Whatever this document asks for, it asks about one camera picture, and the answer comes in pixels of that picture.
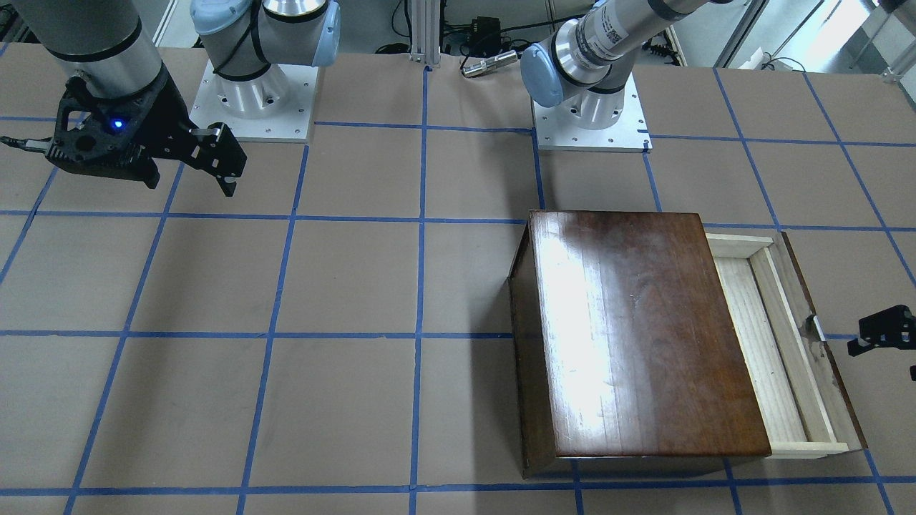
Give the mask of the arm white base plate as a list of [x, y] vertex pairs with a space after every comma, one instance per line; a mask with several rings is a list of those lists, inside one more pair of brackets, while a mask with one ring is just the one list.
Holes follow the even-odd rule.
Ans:
[[558, 107], [531, 104], [537, 146], [547, 151], [648, 152], [653, 143], [635, 77], [615, 94], [583, 92]]
[[190, 120], [199, 127], [223, 122], [239, 142], [306, 144], [321, 71], [274, 64], [261, 77], [233, 82], [207, 62]]

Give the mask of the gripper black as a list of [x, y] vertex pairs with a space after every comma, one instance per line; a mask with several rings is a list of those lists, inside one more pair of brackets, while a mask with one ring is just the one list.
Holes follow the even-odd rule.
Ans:
[[160, 132], [147, 143], [147, 149], [154, 157], [179, 160], [215, 177], [226, 197], [235, 194], [236, 182], [248, 162], [245, 150], [225, 123]]

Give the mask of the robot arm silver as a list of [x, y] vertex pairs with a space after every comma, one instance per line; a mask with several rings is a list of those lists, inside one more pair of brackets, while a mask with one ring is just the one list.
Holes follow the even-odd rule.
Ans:
[[[587, 94], [613, 95], [604, 92], [599, 84], [614, 73], [623, 73], [628, 79], [632, 64], [623, 64], [624, 58], [639, 48], [652, 36], [661, 33], [676, 22], [686, 19], [706, 4], [730, 4], [734, 1], [595, 1], [586, 14], [563, 21], [562, 26], [546, 40], [533, 43], [522, 53], [521, 75], [534, 107], [553, 109], [563, 102]], [[825, 124], [833, 139], [805, 140], [806, 144], [833, 144], [841, 149], [851, 172], [866, 196], [879, 227], [902, 262], [907, 277], [914, 286], [914, 261], [906, 260], [894, 237], [894, 228], [887, 224], [874, 197], [868, 190], [861, 169], [854, 163], [850, 147], [899, 147], [903, 143], [851, 140], [841, 136], [839, 118], [829, 114], [824, 95], [816, 91], [807, 72], [795, 72], [804, 78], [811, 97], [822, 112]], [[870, 314], [858, 323], [858, 336], [847, 343], [850, 356], [863, 355], [878, 348], [914, 350], [914, 314], [903, 305]]]
[[[63, 172], [154, 189], [156, 160], [215, 178], [232, 197], [248, 157], [232, 127], [203, 127], [130, 1], [14, 1], [16, 12], [68, 74], [51, 137], [2, 137]], [[216, 97], [232, 117], [258, 119], [289, 104], [282, 66], [328, 67], [339, 49], [335, 1], [193, 1]]]

